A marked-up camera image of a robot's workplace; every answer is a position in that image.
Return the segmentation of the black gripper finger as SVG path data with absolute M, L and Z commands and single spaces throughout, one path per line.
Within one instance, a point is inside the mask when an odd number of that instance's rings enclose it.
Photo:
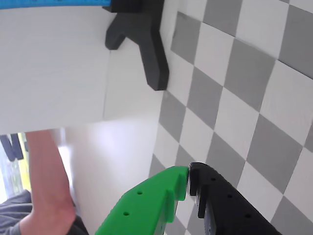
M 221 174 L 204 163 L 191 163 L 190 195 L 198 199 L 198 218 L 207 235 L 279 235 Z

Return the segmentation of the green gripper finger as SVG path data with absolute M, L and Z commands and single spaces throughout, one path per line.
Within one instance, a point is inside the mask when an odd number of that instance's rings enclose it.
M 173 166 L 122 195 L 97 235 L 162 235 L 185 200 L 189 168 Z

